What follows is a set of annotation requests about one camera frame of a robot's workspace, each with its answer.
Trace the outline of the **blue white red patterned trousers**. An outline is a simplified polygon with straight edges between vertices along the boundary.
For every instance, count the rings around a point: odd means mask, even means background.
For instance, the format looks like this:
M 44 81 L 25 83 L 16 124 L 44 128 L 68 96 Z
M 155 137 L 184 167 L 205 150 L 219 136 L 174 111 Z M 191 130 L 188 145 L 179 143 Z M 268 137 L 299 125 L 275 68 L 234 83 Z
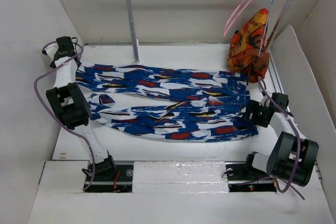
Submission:
M 92 120 L 129 135 L 226 142 L 258 134 L 243 120 L 250 100 L 243 74 L 82 63 L 76 82 L 91 92 Z

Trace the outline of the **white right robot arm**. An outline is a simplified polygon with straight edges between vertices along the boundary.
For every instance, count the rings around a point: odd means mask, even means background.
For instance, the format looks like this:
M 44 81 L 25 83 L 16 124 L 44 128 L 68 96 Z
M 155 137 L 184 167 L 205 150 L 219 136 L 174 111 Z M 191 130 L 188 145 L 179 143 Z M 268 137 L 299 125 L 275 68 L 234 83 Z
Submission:
M 261 127 L 270 125 L 278 139 L 269 155 L 248 154 L 243 165 L 247 178 L 254 179 L 264 172 L 301 187 L 310 181 L 319 145 L 300 132 L 292 113 L 286 110 L 288 104 L 288 96 L 282 93 L 265 95 L 260 102 L 249 101 L 243 121 Z

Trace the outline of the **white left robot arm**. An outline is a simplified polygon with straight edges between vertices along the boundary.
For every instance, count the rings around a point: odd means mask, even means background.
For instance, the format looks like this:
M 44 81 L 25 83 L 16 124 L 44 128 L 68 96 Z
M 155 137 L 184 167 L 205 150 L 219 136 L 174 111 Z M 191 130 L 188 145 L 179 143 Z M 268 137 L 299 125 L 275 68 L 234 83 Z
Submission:
M 43 48 L 43 54 L 52 59 L 50 66 L 56 72 L 55 83 L 46 91 L 46 98 L 61 125 L 88 148 L 91 161 L 83 170 L 86 175 L 112 180 L 117 175 L 116 164 L 90 125 L 91 110 L 76 82 L 76 71 L 81 62 L 77 51 L 79 45 L 74 40 L 74 37 L 59 37 Z

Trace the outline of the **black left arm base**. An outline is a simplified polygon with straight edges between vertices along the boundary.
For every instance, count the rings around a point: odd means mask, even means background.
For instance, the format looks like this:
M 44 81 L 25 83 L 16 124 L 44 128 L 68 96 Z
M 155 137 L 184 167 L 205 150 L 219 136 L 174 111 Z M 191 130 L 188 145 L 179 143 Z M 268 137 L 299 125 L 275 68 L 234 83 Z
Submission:
M 86 193 L 131 193 L 134 162 L 116 162 L 113 175 L 96 173 Z

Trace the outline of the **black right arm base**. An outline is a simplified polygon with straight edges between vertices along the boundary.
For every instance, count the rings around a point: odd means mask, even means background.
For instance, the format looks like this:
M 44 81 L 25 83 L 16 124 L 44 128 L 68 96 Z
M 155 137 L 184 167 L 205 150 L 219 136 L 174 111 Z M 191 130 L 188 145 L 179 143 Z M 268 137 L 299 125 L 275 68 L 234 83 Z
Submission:
M 222 178 L 227 181 L 230 193 L 277 192 L 271 177 L 247 167 L 245 162 L 225 162 L 225 168 Z

